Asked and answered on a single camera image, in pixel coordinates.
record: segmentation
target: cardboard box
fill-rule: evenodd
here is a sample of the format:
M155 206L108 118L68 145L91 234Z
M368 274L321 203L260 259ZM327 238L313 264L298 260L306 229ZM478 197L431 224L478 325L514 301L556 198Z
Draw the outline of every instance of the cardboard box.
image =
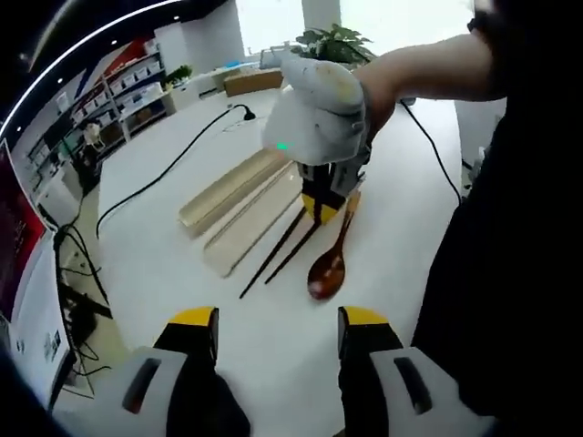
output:
M261 91L262 89L279 88L282 80L283 76L279 68L251 70L227 77L225 79L225 91L228 97L233 97Z

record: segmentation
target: wooden board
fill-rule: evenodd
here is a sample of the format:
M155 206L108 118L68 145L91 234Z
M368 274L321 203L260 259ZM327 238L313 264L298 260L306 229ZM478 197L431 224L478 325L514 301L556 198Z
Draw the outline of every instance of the wooden board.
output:
M229 276L301 191L302 179L291 163L209 240L205 263L221 277Z
M289 162L281 153L260 150L182 207L180 222L192 238L201 235Z

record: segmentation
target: wooden spoon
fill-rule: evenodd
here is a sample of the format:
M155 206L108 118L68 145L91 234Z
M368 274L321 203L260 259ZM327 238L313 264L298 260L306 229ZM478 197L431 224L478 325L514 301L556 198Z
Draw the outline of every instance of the wooden spoon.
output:
M338 239L330 250L313 263L310 273L308 273L308 292L314 299L331 298L344 282L344 274L346 272L343 257L344 238L348 227L353 221L354 212L360 199L361 192L356 191L348 200L343 226L340 229Z

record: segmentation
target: window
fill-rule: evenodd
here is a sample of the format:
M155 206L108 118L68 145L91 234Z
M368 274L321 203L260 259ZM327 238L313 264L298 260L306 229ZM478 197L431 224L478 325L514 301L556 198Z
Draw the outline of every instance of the window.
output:
M237 9L246 56L303 33L302 0L237 0Z

